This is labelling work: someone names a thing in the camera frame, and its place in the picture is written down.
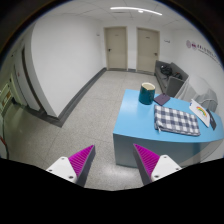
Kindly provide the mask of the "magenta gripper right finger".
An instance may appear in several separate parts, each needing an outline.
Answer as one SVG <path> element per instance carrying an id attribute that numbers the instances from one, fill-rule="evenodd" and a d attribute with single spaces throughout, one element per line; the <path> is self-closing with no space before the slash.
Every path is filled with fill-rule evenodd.
<path id="1" fill-rule="evenodd" d="M 134 144 L 133 155 L 144 185 L 181 170 L 181 167 L 168 155 L 159 156 L 138 144 Z"/>

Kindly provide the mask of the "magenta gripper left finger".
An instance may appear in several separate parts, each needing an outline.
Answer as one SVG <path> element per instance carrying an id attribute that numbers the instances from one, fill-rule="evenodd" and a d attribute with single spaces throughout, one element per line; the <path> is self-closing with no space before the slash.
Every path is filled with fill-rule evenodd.
<path id="1" fill-rule="evenodd" d="M 84 187 L 95 154 L 95 146 L 90 145 L 70 157 L 60 157 L 47 171 Z"/>

